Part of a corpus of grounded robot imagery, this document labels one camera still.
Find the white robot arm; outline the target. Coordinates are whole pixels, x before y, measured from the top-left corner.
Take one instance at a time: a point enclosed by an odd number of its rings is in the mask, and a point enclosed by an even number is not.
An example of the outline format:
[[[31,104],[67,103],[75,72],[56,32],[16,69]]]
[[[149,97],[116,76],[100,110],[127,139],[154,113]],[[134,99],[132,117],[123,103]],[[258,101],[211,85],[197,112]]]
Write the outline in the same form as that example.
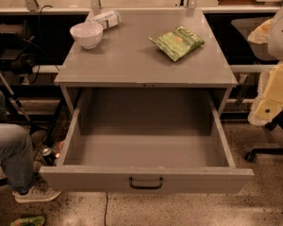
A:
[[[283,60],[283,6],[275,14],[271,23],[268,53],[278,60]]]

